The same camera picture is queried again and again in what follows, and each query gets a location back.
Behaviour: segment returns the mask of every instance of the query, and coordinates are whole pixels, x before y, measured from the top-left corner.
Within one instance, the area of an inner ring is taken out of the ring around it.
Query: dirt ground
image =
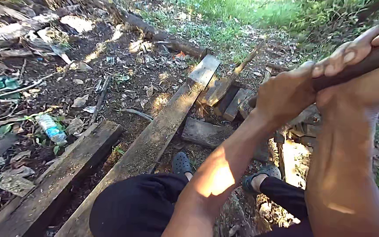
[[[35,87],[35,90],[26,91],[20,94],[18,104],[0,102],[0,119],[6,114],[11,117],[30,116],[35,113],[50,110],[50,115],[59,118],[61,125],[68,126],[74,118],[79,118],[84,122],[83,129],[89,126],[91,114],[83,111],[85,106],[96,105],[99,92],[95,91],[97,85],[108,76],[113,78],[108,88],[108,94],[104,104],[99,111],[97,121],[102,119],[110,120],[120,124],[124,132],[118,141],[118,145],[113,149],[111,156],[95,170],[95,173],[89,175],[82,184],[72,188],[71,202],[66,208],[56,215],[50,227],[47,229],[47,236],[55,235],[56,231],[75,211],[80,203],[87,197],[97,183],[112,168],[112,166],[121,158],[122,154],[130,147],[132,142],[144,130],[150,121],[137,116],[133,113],[120,112],[120,109],[135,109],[155,117],[168,99],[177,91],[177,89],[186,80],[187,75],[197,62],[187,59],[176,60],[174,56],[179,52],[162,52],[155,48],[150,42],[140,40],[138,32],[129,32],[123,30],[122,25],[112,25],[108,19],[101,16],[87,15],[88,19],[95,22],[92,30],[83,34],[71,35],[71,49],[67,55],[71,60],[76,62],[86,62],[92,70],[77,71],[69,70],[63,78],[63,70],[66,63],[58,56],[32,56],[26,58],[4,58],[0,59],[8,69],[2,69],[5,72],[20,71],[24,60],[26,66],[21,82],[24,85],[31,84],[34,80],[54,73],[52,77]],[[261,35],[263,32],[256,31],[253,35]],[[271,39],[269,46],[272,51],[287,55],[291,52],[291,58],[297,57],[293,54],[294,43],[281,42],[278,38]],[[113,57],[113,61],[107,60],[107,57]],[[257,85],[263,80],[263,76],[270,73],[278,73],[273,68],[265,67],[266,62],[276,62],[281,60],[281,56],[270,54],[264,51],[261,55],[252,60],[242,71],[238,82],[246,89],[255,90]],[[218,68],[219,75],[230,74],[237,65],[222,63]],[[80,79],[83,83],[77,84],[73,80]],[[73,108],[71,105],[77,97],[89,95],[85,106]],[[204,119],[215,125],[227,125],[228,121],[213,114],[211,108],[205,108],[200,116],[200,108],[194,105],[188,117]],[[242,117],[237,117],[230,123],[237,128],[242,123]],[[178,129],[171,143],[162,155],[161,162],[157,165],[155,173],[171,172],[171,159],[179,151],[184,151],[189,159],[193,172],[197,171],[200,164],[213,151],[211,148],[205,148],[200,145],[185,142],[181,140],[181,133],[184,123]],[[54,154],[54,144],[49,141],[43,145],[37,142],[36,138],[41,130],[37,123],[29,120],[16,122],[13,125],[14,132],[17,132],[20,139],[12,148],[10,148],[3,157],[9,160],[21,151],[31,151],[27,160],[27,166],[32,168],[36,173],[29,177],[34,180],[48,167],[50,161],[62,154],[65,147],[61,147],[57,154]],[[68,144],[77,139],[74,135],[68,136]],[[278,163],[277,154],[270,154],[270,161]],[[256,173],[265,163],[253,160],[249,165],[246,175]],[[0,169],[0,173],[9,169],[10,165],[5,165]],[[285,210],[271,203],[266,197],[257,197],[257,199],[248,200],[243,194],[237,194],[243,206],[244,212],[249,215],[252,221],[256,222],[259,231],[268,231],[273,225],[287,226],[295,223]],[[13,195],[3,191],[1,206]]]

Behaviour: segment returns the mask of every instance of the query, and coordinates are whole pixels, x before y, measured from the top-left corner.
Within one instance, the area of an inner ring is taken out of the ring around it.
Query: tool handle
[[[348,82],[353,78],[357,78],[377,68],[379,68],[379,46],[373,48],[371,53],[364,60],[355,65],[345,67],[342,72],[335,76],[313,78],[313,88],[318,92],[327,87]]]

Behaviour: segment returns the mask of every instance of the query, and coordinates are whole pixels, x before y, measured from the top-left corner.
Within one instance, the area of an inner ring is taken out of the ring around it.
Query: foot
[[[251,186],[252,188],[260,193],[260,186],[261,186],[261,183],[268,177],[268,175],[266,174],[259,174],[257,176],[255,176],[252,180],[251,180]]]
[[[172,170],[176,175],[184,175],[188,181],[192,178],[191,164],[184,152],[178,152],[173,157]]]

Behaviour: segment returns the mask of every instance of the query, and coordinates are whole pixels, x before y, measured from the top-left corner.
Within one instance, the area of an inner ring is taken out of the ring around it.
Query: hand
[[[314,62],[305,62],[262,83],[258,87],[256,108],[251,113],[267,116],[277,127],[298,116],[315,101],[311,82],[313,67]]]
[[[379,25],[367,30],[355,40],[342,44],[338,49],[319,61],[314,68],[313,78],[334,76],[346,66],[362,61],[371,52],[372,46],[379,46]]]

